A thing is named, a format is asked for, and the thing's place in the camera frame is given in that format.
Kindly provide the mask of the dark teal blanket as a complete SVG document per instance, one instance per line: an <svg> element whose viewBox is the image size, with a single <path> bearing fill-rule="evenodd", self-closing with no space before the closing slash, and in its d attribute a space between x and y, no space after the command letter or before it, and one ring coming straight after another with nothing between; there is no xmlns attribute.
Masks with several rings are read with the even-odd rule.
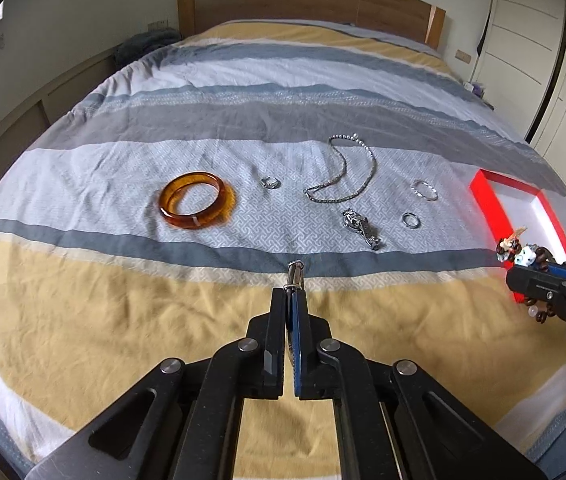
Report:
<svg viewBox="0 0 566 480"><path fill-rule="evenodd" d="M116 70L121 70L130 63L139 60L144 55L157 49L175 44L182 40L182 35L171 27L153 29L148 32L140 32L127 40L124 40L115 48L114 64Z"/></svg>

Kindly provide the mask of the silver pendant charm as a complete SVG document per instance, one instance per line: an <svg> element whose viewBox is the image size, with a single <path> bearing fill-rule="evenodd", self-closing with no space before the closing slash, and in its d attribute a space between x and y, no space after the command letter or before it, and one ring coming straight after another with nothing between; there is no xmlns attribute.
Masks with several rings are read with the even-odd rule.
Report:
<svg viewBox="0 0 566 480"><path fill-rule="evenodd" d="M382 247L382 241L372 229L368 218L363 214L359 214L351 208L348 208L341 213L341 217L344 227L360 235L373 252L376 252L376 250Z"/></svg>

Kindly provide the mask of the white wardrobe doors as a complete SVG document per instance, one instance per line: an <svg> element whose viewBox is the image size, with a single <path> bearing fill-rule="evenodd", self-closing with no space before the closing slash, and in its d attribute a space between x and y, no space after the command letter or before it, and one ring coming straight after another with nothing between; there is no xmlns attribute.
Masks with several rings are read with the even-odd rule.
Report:
<svg viewBox="0 0 566 480"><path fill-rule="evenodd" d="M517 139L566 169L566 0L492 0L475 79Z"/></svg>

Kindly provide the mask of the amber resin bangle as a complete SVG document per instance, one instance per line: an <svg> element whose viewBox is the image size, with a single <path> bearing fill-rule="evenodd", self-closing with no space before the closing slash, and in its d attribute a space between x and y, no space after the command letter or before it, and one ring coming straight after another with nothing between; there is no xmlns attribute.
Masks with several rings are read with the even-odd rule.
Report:
<svg viewBox="0 0 566 480"><path fill-rule="evenodd" d="M181 174L171 180L157 202L164 221L182 230L220 226L231 219L235 205L234 188L205 171Z"/></svg>

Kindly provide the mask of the low beige shelf unit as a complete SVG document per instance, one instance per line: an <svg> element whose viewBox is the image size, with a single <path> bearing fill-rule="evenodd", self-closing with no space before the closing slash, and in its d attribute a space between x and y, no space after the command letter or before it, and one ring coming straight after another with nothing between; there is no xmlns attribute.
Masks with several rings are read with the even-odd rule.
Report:
<svg viewBox="0 0 566 480"><path fill-rule="evenodd" d="M115 71L106 49L33 92L0 121L0 180L42 133Z"/></svg>

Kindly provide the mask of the wall light switch plate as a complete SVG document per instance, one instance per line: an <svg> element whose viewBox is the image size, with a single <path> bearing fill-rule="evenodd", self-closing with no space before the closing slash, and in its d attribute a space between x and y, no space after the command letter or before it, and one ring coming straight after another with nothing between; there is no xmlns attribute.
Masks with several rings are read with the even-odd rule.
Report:
<svg viewBox="0 0 566 480"><path fill-rule="evenodd" d="M454 58L465 64L469 64L470 62L472 62L472 56L462 50L457 50L455 52Z"/></svg>

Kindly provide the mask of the red jewelry box tray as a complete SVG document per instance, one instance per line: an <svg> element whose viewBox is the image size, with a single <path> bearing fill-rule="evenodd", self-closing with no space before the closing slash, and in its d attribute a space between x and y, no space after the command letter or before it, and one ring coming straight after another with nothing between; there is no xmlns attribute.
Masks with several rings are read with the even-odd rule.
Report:
<svg viewBox="0 0 566 480"><path fill-rule="evenodd" d="M545 194L505 174L478 170L469 185L496 242L500 266L566 262L566 232Z"/></svg>

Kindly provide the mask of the silver bangle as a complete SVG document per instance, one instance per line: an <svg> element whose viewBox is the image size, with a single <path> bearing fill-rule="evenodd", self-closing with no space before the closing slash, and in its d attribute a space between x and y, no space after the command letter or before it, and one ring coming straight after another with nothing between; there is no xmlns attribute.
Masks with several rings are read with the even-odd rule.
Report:
<svg viewBox="0 0 566 480"><path fill-rule="evenodd" d="M289 263L284 289L304 290L304 263L302 261L295 260Z"/></svg>

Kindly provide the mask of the striped bed duvet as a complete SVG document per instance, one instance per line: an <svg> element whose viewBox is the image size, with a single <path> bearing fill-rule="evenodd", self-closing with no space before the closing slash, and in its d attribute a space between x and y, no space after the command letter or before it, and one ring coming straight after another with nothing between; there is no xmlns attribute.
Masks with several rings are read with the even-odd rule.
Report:
<svg viewBox="0 0 566 480"><path fill-rule="evenodd" d="M540 188L566 232L557 172L403 38L233 22L117 70L0 180L0 456L24 478L160 360L239 337L301 260L338 338L416 361L558 476L566 328L507 289L469 189L481 169ZM228 222L161 217L164 186L195 171L234 188Z"/></svg>

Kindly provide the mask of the wooden headboard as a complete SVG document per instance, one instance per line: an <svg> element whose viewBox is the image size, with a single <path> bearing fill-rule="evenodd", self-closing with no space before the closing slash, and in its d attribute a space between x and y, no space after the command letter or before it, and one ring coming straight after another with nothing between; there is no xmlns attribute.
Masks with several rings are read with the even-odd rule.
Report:
<svg viewBox="0 0 566 480"><path fill-rule="evenodd" d="M422 0L176 0L189 37L233 20L313 20L389 32L438 49L446 11Z"/></svg>

